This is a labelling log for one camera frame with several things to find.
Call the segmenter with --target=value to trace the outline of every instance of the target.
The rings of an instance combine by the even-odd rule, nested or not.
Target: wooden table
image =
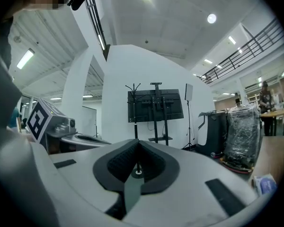
[[[280,109],[280,110],[276,110],[274,112],[261,114],[261,117],[263,117],[263,118],[273,118],[274,119],[273,123],[271,125],[271,135],[272,135],[273,131],[274,131],[274,136],[276,135],[276,117],[280,116],[280,115],[283,115],[283,117],[284,117],[284,108]]]
[[[284,173],[284,136],[264,136],[255,168],[248,180],[252,185],[254,176],[270,173],[277,184]]]

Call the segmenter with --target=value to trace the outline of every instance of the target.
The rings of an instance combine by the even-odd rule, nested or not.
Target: plastic wrap
[[[259,118],[257,105],[246,105],[229,110],[225,161],[245,168],[251,168],[254,165],[260,143]]]

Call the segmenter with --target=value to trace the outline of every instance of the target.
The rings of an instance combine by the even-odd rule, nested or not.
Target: fluorescent light
[[[213,24],[216,20],[217,20],[217,16],[216,16],[215,14],[210,14],[210,15],[207,17],[207,21],[208,21],[208,23],[210,23],[210,24]]]
[[[204,61],[207,62],[207,63],[209,63],[209,64],[212,64],[212,63],[213,63],[212,61],[210,61],[210,60],[208,60],[208,59],[205,59]]]
[[[100,44],[101,44],[102,49],[105,50],[105,47],[104,47],[104,44],[103,44],[101,35],[98,35],[98,38],[99,38],[99,41],[100,41]]]
[[[25,66],[25,64],[30,60],[30,58],[33,57],[34,54],[35,54],[35,52],[32,49],[28,49],[28,51],[25,53],[25,55],[19,61],[17,67],[19,69],[22,69]]]
[[[231,36],[229,36],[228,38],[233,44],[236,44],[235,40]]]

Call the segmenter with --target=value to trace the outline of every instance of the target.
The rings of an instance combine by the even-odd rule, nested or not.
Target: black rubber pad
[[[57,163],[54,163],[55,167],[57,169],[59,168],[62,168],[62,167],[65,167],[65,166],[69,166],[69,165],[72,165],[72,164],[75,164],[77,163],[75,160],[66,160],[66,161],[61,161],[61,162],[57,162]]]
[[[232,216],[245,208],[245,205],[240,199],[238,199],[219,179],[207,181],[205,184],[210,191],[212,191],[216,200],[229,216]]]

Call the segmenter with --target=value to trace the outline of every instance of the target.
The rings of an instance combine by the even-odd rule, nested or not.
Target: black metal railing
[[[91,18],[91,22],[93,24],[93,27],[98,37],[99,46],[103,50],[105,59],[107,59],[109,45],[106,44],[106,40],[103,34],[103,29],[102,29],[101,22],[100,22],[96,1],[86,0],[86,5],[87,5],[87,10],[89,12],[90,18]]]
[[[216,81],[244,65],[246,62],[252,60],[283,37],[284,31],[275,18],[260,33],[243,45],[240,50],[237,50],[235,53],[220,62],[216,67],[206,72],[200,77],[200,79],[206,84]]]

